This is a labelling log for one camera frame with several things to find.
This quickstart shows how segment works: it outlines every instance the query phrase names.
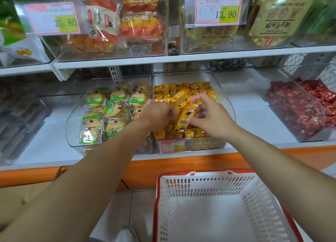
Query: shopping basket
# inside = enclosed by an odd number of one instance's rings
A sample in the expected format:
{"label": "shopping basket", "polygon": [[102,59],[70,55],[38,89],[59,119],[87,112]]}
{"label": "shopping basket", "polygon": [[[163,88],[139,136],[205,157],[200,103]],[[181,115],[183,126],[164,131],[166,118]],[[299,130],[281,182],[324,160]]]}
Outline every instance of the shopping basket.
{"label": "shopping basket", "polygon": [[162,174],[153,242],[303,242],[293,219],[252,171]]}

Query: right hand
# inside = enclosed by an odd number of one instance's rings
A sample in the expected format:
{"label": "right hand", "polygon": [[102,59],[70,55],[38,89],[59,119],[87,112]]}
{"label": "right hand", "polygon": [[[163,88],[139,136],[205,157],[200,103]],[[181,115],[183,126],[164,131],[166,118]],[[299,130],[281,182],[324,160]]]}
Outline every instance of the right hand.
{"label": "right hand", "polygon": [[222,138],[229,141],[230,136],[239,130],[239,126],[233,121],[229,113],[210,96],[200,93],[190,99],[195,103],[202,100],[203,103],[196,109],[194,117],[186,118],[187,123],[204,129],[215,138]]}

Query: shoe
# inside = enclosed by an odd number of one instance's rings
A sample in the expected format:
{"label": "shoe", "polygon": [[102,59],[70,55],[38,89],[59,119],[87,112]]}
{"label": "shoe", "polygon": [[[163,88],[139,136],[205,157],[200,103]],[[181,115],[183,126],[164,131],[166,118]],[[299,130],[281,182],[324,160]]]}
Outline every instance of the shoe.
{"label": "shoe", "polygon": [[124,226],[119,231],[116,242],[139,242],[139,238],[131,227]]}

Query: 13.90 price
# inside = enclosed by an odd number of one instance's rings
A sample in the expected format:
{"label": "13.90 price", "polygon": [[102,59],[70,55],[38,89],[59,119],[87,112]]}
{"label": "13.90 price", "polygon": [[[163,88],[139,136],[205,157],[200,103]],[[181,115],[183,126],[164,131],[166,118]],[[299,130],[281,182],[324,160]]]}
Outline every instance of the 13.90 price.
{"label": "13.90 price", "polygon": [[[55,19],[54,20],[55,22],[55,26],[56,27],[63,27],[63,26],[66,26],[64,23],[63,23],[63,20],[61,19]],[[76,22],[76,19],[68,19],[68,26],[77,26],[77,22]]]}
{"label": "13.90 price", "polygon": [[[225,18],[224,11],[222,11],[222,10],[221,11],[216,11],[216,18],[218,18],[218,13],[219,13],[219,18],[221,18],[221,19]],[[236,18],[236,16],[237,16],[237,11],[230,10],[228,12],[228,18]]]}

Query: price label holder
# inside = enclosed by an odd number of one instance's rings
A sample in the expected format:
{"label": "price label holder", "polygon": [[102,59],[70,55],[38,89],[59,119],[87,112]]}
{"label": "price label holder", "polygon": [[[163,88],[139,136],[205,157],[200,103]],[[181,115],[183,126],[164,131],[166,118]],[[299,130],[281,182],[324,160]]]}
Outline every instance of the price label holder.
{"label": "price label holder", "polygon": [[185,27],[246,23],[249,0],[184,0]]}
{"label": "price label holder", "polygon": [[40,36],[81,34],[81,22],[76,11],[82,15],[81,2],[49,2],[16,4],[20,20],[27,33]]}
{"label": "price label holder", "polygon": [[160,142],[160,154],[185,152],[185,141],[162,141]]}

